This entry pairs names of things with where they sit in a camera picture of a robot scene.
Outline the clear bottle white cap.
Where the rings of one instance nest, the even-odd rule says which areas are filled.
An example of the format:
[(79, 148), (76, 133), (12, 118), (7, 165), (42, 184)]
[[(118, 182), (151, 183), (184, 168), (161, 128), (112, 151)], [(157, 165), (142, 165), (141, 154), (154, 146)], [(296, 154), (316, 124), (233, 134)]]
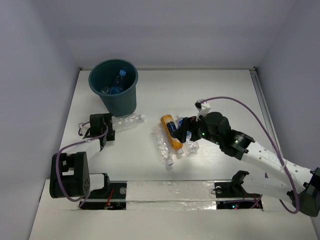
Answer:
[(111, 95), (112, 89), (109, 86), (104, 86), (101, 88), (100, 92), (105, 95)]

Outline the small clear bottle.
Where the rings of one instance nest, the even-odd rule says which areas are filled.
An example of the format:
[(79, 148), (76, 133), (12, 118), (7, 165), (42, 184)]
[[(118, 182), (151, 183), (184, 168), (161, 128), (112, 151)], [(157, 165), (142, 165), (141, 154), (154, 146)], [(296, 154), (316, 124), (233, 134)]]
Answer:
[(127, 131), (137, 127), (145, 121), (143, 114), (130, 114), (122, 117), (112, 117), (112, 127), (116, 132)]

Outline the blue label bottle white cap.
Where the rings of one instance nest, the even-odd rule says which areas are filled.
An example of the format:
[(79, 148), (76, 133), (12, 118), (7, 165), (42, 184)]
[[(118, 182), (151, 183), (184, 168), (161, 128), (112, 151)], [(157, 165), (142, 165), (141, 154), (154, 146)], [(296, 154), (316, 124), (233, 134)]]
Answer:
[[(178, 128), (181, 127), (182, 123), (183, 123), (183, 117), (181, 115), (177, 115)], [(184, 148), (186, 149), (186, 153), (188, 155), (197, 153), (200, 148), (197, 141), (191, 141), (191, 136), (192, 136), (192, 133), (190, 131), (187, 131), (186, 142), (183, 144)]]

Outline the clear bottle blue label cap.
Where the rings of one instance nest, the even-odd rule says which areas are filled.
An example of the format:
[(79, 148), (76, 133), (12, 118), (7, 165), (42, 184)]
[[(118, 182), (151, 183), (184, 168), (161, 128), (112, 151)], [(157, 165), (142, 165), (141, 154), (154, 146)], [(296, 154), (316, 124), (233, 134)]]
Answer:
[(120, 94), (125, 90), (125, 77), (126, 71), (121, 69), (118, 76), (114, 79), (112, 86), (110, 87), (109, 94), (116, 95)]

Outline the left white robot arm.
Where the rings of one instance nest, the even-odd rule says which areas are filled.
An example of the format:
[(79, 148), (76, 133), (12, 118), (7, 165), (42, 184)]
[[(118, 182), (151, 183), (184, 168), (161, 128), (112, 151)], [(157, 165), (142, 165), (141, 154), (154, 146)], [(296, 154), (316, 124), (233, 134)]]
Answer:
[(111, 113), (97, 113), (78, 124), (81, 140), (62, 147), (52, 156), (49, 194), (53, 199), (77, 202), (88, 197), (91, 179), (88, 160), (101, 152), (107, 142), (115, 140)]

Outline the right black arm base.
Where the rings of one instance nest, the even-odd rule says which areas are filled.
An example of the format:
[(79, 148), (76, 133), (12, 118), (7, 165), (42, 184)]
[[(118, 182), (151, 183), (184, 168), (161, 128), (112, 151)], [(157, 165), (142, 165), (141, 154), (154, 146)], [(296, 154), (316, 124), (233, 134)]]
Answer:
[(231, 180), (214, 183), (211, 194), (216, 197), (218, 210), (263, 209), (262, 196), (257, 193), (247, 193), (242, 184), (247, 171), (238, 171)]

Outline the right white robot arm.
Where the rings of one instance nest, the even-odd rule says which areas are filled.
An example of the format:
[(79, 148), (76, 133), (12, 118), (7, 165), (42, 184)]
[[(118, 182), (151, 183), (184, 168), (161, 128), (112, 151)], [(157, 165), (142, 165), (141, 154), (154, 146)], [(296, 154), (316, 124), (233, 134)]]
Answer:
[(317, 217), (320, 212), (320, 169), (311, 170), (267, 150), (251, 136), (234, 130), (229, 120), (219, 112), (200, 117), (185, 117), (172, 134), (181, 143), (191, 133), (191, 140), (207, 140), (219, 146), (229, 157), (261, 169), (266, 176), (257, 177), (239, 170), (230, 183), (235, 196), (260, 194), (291, 203), (299, 212)]

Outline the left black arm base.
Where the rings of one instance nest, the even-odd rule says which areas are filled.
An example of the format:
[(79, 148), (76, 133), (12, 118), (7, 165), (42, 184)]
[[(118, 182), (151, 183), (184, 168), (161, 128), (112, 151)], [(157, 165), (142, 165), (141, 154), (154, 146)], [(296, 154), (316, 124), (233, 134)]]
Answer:
[(93, 190), (89, 198), (81, 200), (81, 210), (126, 210), (127, 182), (111, 181), (108, 188)]

